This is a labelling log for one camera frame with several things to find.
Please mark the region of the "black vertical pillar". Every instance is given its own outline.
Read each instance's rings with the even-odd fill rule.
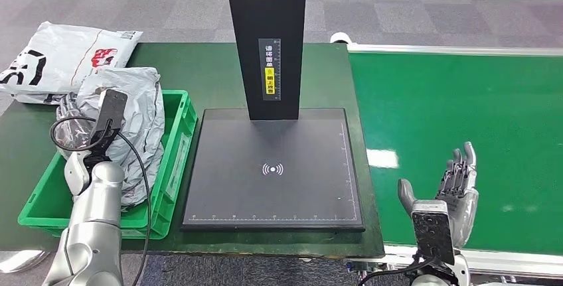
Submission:
[[[250,119],[297,119],[305,0],[229,2]]]

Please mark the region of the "yellow label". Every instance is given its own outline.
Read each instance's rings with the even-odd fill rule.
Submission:
[[[275,79],[276,78],[274,76],[274,67],[264,68],[266,95],[274,95],[276,93],[276,84],[274,83]]]

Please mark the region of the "robotic hand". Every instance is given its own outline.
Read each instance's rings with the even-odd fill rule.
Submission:
[[[476,156],[470,142],[447,162],[434,200],[417,200],[406,179],[398,181],[399,199],[411,217],[418,255],[433,259],[413,285],[469,285],[469,268],[460,249],[467,243],[477,208]]]
[[[123,285],[120,220],[125,174],[105,153],[121,129],[127,96],[106,90],[100,101],[90,145],[74,149],[56,143],[73,151],[64,166],[64,178],[74,206],[43,286]],[[94,120],[61,119],[51,127],[51,135],[58,124],[70,119]]]

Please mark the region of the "white plastic mailer bag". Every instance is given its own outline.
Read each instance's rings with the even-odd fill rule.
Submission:
[[[99,68],[125,67],[142,33],[44,22],[0,73],[0,92],[20,102],[57,104],[57,95],[77,92]]]

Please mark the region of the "black cable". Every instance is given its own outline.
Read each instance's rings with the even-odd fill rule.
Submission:
[[[370,279],[372,279],[373,277],[376,277],[376,276],[395,275],[395,274],[405,274],[405,273],[410,273],[410,272],[412,272],[412,271],[416,271],[416,270],[418,270],[418,269],[421,269],[421,268],[423,268],[423,267],[426,267],[426,266],[430,265],[430,264],[431,264],[434,260],[436,260],[436,258],[437,258],[436,256],[434,256],[433,258],[429,258],[429,259],[423,261],[422,263],[417,263],[417,264],[415,264],[415,263],[418,261],[418,256],[415,255],[415,256],[413,256],[413,257],[414,257],[414,259],[415,259],[415,260],[414,260],[414,263],[410,264],[409,266],[407,266],[407,267],[405,267],[405,268],[402,268],[402,269],[395,269],[395,270],[393,270],[393,271],[375,271],[375,272],[373,272],[373,273],[369,273],[366,277],[364,277],[364,278],[358,283],[358,286],[363,286],[363,285],[365,285],[365,283],[366,283],[368,280],[370,280]]]
[[[89,150],[89,149],[95,147],[97,144],[100,143],[100,141],[105,136],[105,133],[107,133],[108,129],[109,129],[109,124],[108,124],[106,126],[106,131],[104,132],[104,136],[100,137],[99,140],[97,140],[95,143],[93,143],[91,145],[87,145],[87,146],[82,147],[82,148],[66,147],[65,145],[60,144],[56,140],[56,137],[54,136],[54,130],[61,123],[68,121],[68,120],[73,120],[73,119],[87,120],[87,121],[93,121],[93,122],[96,121],[94,118],[90,118],[90,117],[65,117],[65,118],[62,118],[62,119],[55,121],[55,123],[52,124],[51,129],[50,129],[51,140],[53,141],[54,145],[56,145],[57,147],[59,147],[63,150],[67,150],[67,151]],[[147,191],[147,231],[146,231],[146,234],[145,234],[145,245],[143,247],[143,257],[141,258],[141,265],[139,267],[139,271],[137,271],[137,276],[135,276],[135,280],[133,281],[133,286],[136,286],[137,282],[139,281],[139,278],[141,278],[141,274],[143,273],[143,268],[145,266],[145,262],[146,262],[146,259],[147,259],[147,250],[149,248],[149,236],[150,236],[150,231],[151,231],[151,192],[150,192],[151,190],[150,190],[150,187],[149,187],[149,179],[147,177],[147,171],[145,171],[145,166],[143,165],[143,160],[141,159],[139,152],[137,152],[137,149],[135,149],[135,146],[133,145],[133,143],[131,143],[131,141],[129,141],[129,139],[127,139],[124,135],[122,135],[121,132],[118,132],[118,135],[127,143],[127,145],[131,148],[133,153],[135,153],[135,156],[137,157],[137,160],[139,161],[139,166],[141,167],[141,171],[143,173],[143,180],[145,182],[145,189]]]
[[[147,249],[149,247],[149,233],[151,231],[151,192],[150,192],[150,189],[149,189],[149,180],[147,178],[147,172],[145,171],[145,166],[143,165],[143,161],[141,160],[141,156],[137,152],[137,149],[135,149],[135,146],[133,146],[133,143],[131,143],[131,141],[129,141],[129,139],[124,137],[121,134],[121,132],[118,132],[118,135],[123,140],[125,140],[125,142],[127,143],[127,145],[129,145],[129,147],[131,147],[131,150],[133,151],[133,153],[135,153],[137,160],[139,160],[139,164],[141,165],[141,171],[143,171],[143,180],[145,181],[145,188],[147,189],[147,232],[145,234],[145,246],[143,247],[143,257],[141,258],[141,267],[139,267],[139,271],[137,272],[137,276],[135,276],[135,280],[133,281],[133,286],[135,286],[135,285],[137,285],[139,278],[141,278],[141,274],[143,273],[143,267],[145,266],[145,261],[147,259]]]

